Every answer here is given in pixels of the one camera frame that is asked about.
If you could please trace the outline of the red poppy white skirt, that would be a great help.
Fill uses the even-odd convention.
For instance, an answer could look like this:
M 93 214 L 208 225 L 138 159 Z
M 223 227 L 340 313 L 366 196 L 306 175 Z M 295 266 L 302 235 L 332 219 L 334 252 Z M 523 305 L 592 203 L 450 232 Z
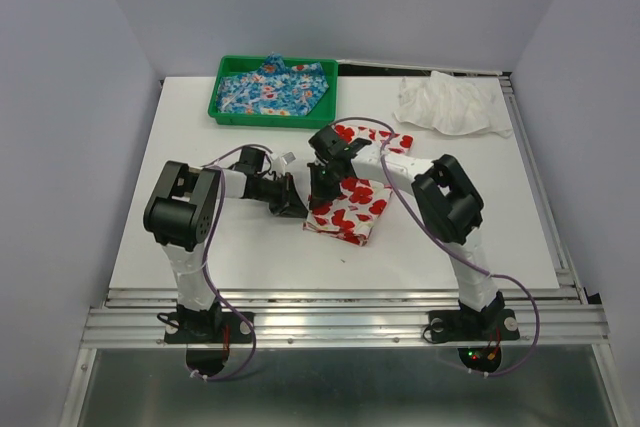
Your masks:
M 369 140 L 376 147 L 376 152 L 390 136 L 388 130 L 376 130 L 344 122 L 337 123 L 333 129 L 348 144 L 353 144 L 356 139 Z M 396 133 L 387 149 L 390 152 L 408 155 L 413 143 L 413 136 Z M 310 209 L 303 229 L 364 246 L 391 197 L 391 187 L 385 183 L 348 177 L 339 183 L 339 193 L 331 201 L 319 201 L 317 205 L 318 202 L 312 201 L 312 196 L 309 195 Z

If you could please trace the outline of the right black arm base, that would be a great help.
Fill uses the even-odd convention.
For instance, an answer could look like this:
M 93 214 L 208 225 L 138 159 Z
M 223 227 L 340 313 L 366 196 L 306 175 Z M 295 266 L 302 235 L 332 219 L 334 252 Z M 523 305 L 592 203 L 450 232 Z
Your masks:
M 474 310 L 432 310 L 423 328 L 423 338 L 433 344 L 449 342 L 516 341 L 520 339 L 515 312 L 501 309 L 495 313 Z

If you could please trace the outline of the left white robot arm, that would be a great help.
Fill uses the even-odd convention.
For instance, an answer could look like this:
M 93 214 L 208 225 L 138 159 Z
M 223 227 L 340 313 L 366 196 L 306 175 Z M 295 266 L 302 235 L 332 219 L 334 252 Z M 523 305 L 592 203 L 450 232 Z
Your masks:
M 228 168 L 166 162 L 145 207 L 143 227 L 162 246 L 177 286 L 176 311 L 159 316 L 170 335 L 210 341 L 222 331 L 221 301 L 206 281 L 205 247 L 226 197 L 263 202 L 276 217 L 308 214 L 286 171 L 293 154 L 278 156 L 257 144 L 235 151 L 239 159 Z

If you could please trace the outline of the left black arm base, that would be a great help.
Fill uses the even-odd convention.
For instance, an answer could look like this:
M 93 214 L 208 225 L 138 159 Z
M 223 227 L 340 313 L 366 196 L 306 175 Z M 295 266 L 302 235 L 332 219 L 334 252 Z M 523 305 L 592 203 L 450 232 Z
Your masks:
M 160 312 L 156 319 L 164 327 L 163 341 L 169 345 L 231 344 L 248 345 L 252 342 L 247 324 L 219 305 L 209 311 L 192 311 L 179 305 L 173 312 Z

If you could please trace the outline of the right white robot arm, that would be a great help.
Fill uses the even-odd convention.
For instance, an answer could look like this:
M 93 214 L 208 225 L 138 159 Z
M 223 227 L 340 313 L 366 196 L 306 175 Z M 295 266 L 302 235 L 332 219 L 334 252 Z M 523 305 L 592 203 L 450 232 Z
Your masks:
M 372 136 L 326 126 L 309 140 L 315 161 L 309 164 L 311 205 L 337 198 L 347 179 L 376 181 L 400 197 L 413 196 L 418 211 L 410 215 L 449 256 L 458 284 L 458 308 L 431 311 L 431 341 L 482 340 L 499 326 L 504 297 L 488 268 L 480 226 L 484 201 L 458 160 L 407 155 L 402 136 L 376 130 Z

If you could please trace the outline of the green plastic tray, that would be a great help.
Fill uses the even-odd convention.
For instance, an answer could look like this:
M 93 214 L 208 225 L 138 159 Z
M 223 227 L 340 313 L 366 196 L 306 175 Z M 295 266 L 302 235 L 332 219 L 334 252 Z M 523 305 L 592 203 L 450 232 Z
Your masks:
M 307 116 L 244 115 L 218 112 L 214 105 L 214 96 L 218 91 L 221 79 L 224 76 L 255 70 L 268 56 L 227 55 L 221 59 L 208 107 L 210 117 L 220 125 L 301 129 L 319 129 L 335 120 L 337 111 L 338 62 L 333 59 L 292 58 L 282 55 L 287 66 L 319 62 L 325 71 L 329 83 L 329 90 Z

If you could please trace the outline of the blue floral skirt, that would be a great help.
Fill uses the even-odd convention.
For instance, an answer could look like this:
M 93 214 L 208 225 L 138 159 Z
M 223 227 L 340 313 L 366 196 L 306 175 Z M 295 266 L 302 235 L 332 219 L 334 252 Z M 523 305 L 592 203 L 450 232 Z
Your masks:
M 319 62 L 287 66 L 281 55 L 273 53 L 255 70 L 224 76 L 214 105 L 227 114 L 302 117 L 328 90 Z

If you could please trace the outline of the white crumpled skirt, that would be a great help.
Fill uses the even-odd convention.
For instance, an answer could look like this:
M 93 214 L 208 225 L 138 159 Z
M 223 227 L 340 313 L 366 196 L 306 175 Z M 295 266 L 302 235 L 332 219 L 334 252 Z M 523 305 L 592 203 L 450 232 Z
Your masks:
M 423 78 L 404 77 L 398 90 L 395 120 L 450 137 L 513 133 L 500 83 L 495 78 L 454 77 L 433 71 Z

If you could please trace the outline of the aluminium rail frame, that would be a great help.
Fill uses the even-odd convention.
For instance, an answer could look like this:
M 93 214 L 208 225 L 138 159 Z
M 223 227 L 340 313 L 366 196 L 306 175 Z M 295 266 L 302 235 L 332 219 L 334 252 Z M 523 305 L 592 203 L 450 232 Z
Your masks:
M 503 349 L 534 356 L 495 380 L 463 371 L 451 344 L 422 338 L 429 309 L 454 293 L 437 274 L 426 287 L 330 290 L 308 282 L 232 289 L 257 317 L 258 343 L 242 374 L 192 377 L 180 347 L 163 342 L 156 313 L 175 298 L 166 279 L 118 260 L 101 306 L 88 314 L 61 422 L 65 426 L 630 426 L 605 310 L 583 292 L 555 224 L 510 78 L 499 77 L 514 129 L 510 139 L 462 141 L 515 162 L 512 185 L 530 196 L 537 251 L 555 289 L 529 302 L 507 297 L 521 325 Z

